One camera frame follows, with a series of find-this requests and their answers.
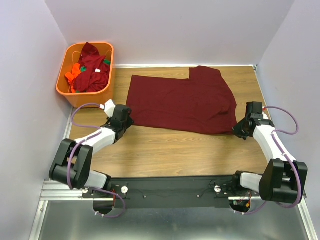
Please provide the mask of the maroon t shirt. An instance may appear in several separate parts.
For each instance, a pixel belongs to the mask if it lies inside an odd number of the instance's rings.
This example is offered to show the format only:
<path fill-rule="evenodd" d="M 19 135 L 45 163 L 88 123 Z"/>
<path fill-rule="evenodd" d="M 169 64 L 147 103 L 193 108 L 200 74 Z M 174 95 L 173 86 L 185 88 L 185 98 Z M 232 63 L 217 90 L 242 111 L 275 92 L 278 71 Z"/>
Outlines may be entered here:
<path fill-rule="evenodd" d="M 126 104 L 135 125 L 231 134 L 237 124 L 235 97 L 218 69 L 190 68 L 186 79 L 133 75 Z"/>

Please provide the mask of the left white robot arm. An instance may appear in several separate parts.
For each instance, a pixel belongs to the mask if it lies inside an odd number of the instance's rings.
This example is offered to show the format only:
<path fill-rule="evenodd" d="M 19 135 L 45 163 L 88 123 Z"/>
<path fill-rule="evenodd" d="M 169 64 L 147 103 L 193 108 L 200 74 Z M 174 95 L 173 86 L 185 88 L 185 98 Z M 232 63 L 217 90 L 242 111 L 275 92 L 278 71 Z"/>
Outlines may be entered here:
<path fill-rule="evenodd" d="M 132 110 L 112 100 L 100 104 L 107 121 L 102 126 L 94 126 L 95 132 L 76 140 L 61 141 L 49 170 L 49 178 L 67 185 L 71 190 L 93 189 L 101 198 L 110 194 L 111 177 L 91 170 L 92 158 L 100 150 L 117 143 L 134 121 Z"/>

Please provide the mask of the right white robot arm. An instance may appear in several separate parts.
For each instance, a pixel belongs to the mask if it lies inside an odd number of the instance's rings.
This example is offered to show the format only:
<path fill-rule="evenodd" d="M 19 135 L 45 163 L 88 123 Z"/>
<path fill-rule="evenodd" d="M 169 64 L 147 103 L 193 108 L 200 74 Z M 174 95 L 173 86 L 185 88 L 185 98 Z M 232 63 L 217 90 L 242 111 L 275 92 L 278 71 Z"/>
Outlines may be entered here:
<path fill-rule="evenodd" d="M 266 107 L 261 102 L 248 102 L 245 117 L 232 131 L 240 139 L 251 137 L 259 144 L 267 160 L 267 167 L 262 175 L 237 171 L 232 177 L 230 191 L 241 196 L 247 190 L 252 190 L 266 202 L 293 208 L 303 198 L 308 167 L 289 153 L 278 136 L 280 130 L 264 110 Z"/>

